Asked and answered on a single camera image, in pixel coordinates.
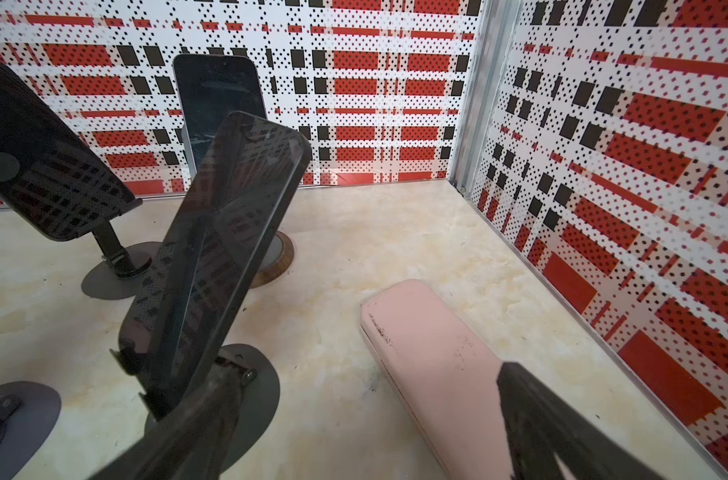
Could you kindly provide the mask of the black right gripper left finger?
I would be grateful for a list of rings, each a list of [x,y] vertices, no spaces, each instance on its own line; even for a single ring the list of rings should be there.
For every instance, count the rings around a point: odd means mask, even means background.
[[[249,371],[218,361],[205,383],[94,479],[218,479]]]

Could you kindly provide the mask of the black smartphone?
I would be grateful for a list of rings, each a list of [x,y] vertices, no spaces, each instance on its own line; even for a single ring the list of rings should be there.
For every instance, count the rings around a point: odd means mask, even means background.
[[[311,159],[292,128],[245,112],[220,124],[118,337],[155,419],[206,379]]]

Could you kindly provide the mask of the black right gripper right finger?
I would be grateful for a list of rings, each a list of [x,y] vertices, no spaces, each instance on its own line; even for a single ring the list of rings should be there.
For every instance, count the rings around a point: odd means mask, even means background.
[[[659,479],[523,365],[497,378],[515,479]]]

